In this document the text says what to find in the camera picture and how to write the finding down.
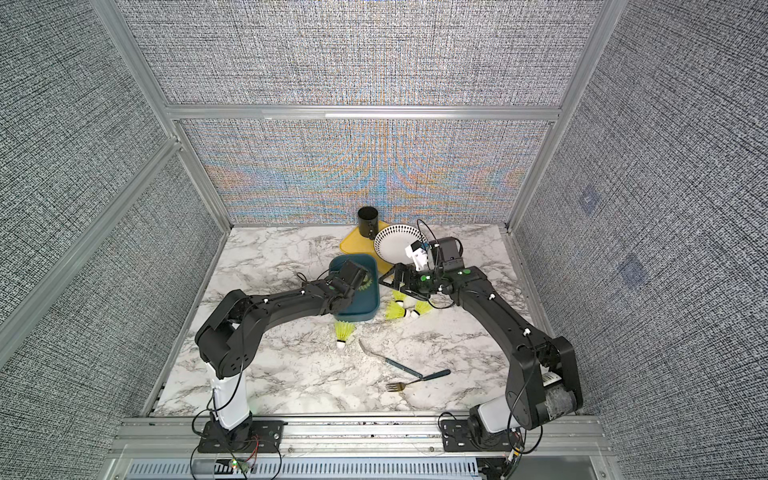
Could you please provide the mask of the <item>yellow shuttlecock four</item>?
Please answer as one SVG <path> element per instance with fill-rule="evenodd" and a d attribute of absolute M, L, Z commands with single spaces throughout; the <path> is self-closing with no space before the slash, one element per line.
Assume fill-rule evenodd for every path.
<path fill-rule="evenodd" d="M 356 330 L 354 323 L 345 321 L 336 321 L 334 323 L 334 331 L 336 337 L 336 346 L 338 349 L 343 349 Z"/>

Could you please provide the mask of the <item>teal plastic storage box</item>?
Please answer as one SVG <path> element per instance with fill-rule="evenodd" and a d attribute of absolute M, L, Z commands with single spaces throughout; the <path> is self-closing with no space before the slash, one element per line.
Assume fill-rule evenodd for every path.
<path fill-rule="evenodd" d="M 356 292 L 352 303 L 343 311 L 335 313 L 338 321 L 360 323 L 372 320 L 380 308 L 378 269 L 374 258 L 368 254 L 345 254 L 335 257 L 329 264 L 329 272 L 338 270 L 347 260 L 355 261 L 368 270 L 368 277 L 373 279 L 371 286 Z"/>

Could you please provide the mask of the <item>yellow shuttlecock five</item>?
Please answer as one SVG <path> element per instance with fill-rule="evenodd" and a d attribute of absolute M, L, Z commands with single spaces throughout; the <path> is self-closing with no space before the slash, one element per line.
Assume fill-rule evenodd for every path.
<path fill-rule="evenodd" d="M 405 307 L 405 302 L 402 300 L 392 300 L 388 303 L 385 311 L 385 319 L 387 321 L 394 321 L 406 318 L 408 316 L 408 310 Z"/>

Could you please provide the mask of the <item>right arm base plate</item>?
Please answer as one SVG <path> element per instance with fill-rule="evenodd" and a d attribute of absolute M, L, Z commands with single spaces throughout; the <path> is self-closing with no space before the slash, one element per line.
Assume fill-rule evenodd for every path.
<path fill-rule="evenodd" d="M 509 430 L 490 433 L 475 418 L 458 419 L 445 413 L 437 425 L 443 449 L 449 453 L 509 452 L 522 442 L 519 434 Z"/>

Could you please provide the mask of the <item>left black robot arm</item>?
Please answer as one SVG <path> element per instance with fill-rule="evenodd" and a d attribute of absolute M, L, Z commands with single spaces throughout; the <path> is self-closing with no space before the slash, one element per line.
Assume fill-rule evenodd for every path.
<path fill-rule="evenodd" d="M 267 331 L 305 317 L 345 310 L 370 279 L 368 269 L 346 261 L 339 269 L 293 290 L 268 295 L 233 290 L 225 295 L 195 335 L 211 380 L 212 421 L 226 432 L 250 421 L 244 375 Z"/>

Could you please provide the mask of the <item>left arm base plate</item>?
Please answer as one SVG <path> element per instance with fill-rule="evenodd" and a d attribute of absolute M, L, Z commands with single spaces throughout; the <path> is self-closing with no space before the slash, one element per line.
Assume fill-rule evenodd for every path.
<path fill-rule="evenodd" d="M 246 420 L 227 430 L 215 420 L 209 420 L 198 444 L 198 452 L 213 453 L 276 453 L 283 437 L 283 421 Z"/>

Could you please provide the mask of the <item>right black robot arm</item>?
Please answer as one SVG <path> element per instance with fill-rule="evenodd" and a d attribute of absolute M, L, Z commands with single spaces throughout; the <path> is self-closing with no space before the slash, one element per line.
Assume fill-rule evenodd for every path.
<path fill-rule="evenodd" d="M 436 294 L 448 296 L 486 329 L 508 360 L 504 394 L 471 409 L 477 426 L 492 434 L 533 430 L 583 406 L 573 345 L 530 324 L 485 273 L 466 266 L 460 240 L 416 241 L 406 251 L 410 262 L 393 265 L 379 283 L 422 301 Z"/>

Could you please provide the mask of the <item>yellow shuttlecock six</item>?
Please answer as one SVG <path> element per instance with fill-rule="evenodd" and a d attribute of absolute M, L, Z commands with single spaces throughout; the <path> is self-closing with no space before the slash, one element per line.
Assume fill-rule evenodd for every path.
<path fill-rule="evenodd" d="M 364 290 L 368 289 L 371 286 L 372 283 L 373 283 L 373 279 L 371 277 L 366 277 L 362 281 L 362 283 L 357 287 L 356 291 L 357 292 L 364 291 Z"/>

